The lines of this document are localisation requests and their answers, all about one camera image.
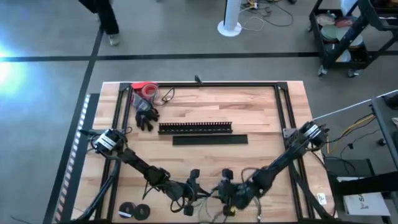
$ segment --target concrete floor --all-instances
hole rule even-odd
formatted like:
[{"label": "concrete floor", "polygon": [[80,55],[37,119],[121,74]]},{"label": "concrete floor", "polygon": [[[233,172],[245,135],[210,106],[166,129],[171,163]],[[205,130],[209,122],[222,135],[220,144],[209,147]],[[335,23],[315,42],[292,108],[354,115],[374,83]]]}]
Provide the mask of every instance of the concrete floor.
[{"label": "concrete floor", "polygon": [[[227,39],[216,31],[223,18],[222,0],[114,0],[122,42],[111,47],[104,36],[98,55],[314,52],[313,35],[305,31],[314,3],[298,0],[292,6],[282,0],[278,4],[293,14],[293,25],[265,24],[260,32],[244,31]],[[339,6],[338,1],[326,3],[325,7]],[[41,223],[98,24],[78,1],[3,0],[0,14],[0,223],[18,223],[10,215]],[[240,20],[251,16],[242,13]],[[269,19],[289,21],[276,8]],[[391,36],[372,27],[363,35],[370,50],[377,50]],[[397,48],[394,44],[390,50]],[[38,56],[87,58],[80,62],[4,62],[10,57]],[[193,80],[194,75],[203,80],[303,80],[317,117],[397,89],[397,59],[383,56],[354,79],[347,78],[343,70],[318,78],[320,60],[316,57],[97,61],[87,92],[98,93],[106,81],[184,81]],[[322,121],[338,136],[366,113],[365,105]],[[377,127],[376,122],[373,125],[346,142]],[[377,133],[360,141],[354,150],[345,152],[345,158],[371,158],[376,172],[391,171],[388,150],[372,143],[380,137]],[[379,222],[378,218],[346,218]]]}]

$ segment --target person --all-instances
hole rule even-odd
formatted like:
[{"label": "person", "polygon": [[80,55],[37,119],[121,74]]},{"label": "person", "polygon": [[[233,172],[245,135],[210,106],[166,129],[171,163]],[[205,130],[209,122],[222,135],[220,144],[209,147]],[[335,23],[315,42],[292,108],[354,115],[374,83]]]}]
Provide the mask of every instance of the person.
[{"label": "person", "polygon": [[116,46],[120,43],[119,26],[109,0],[79,0],[90,12],[98,16],[102,28],[108,35],[109,43]]}]

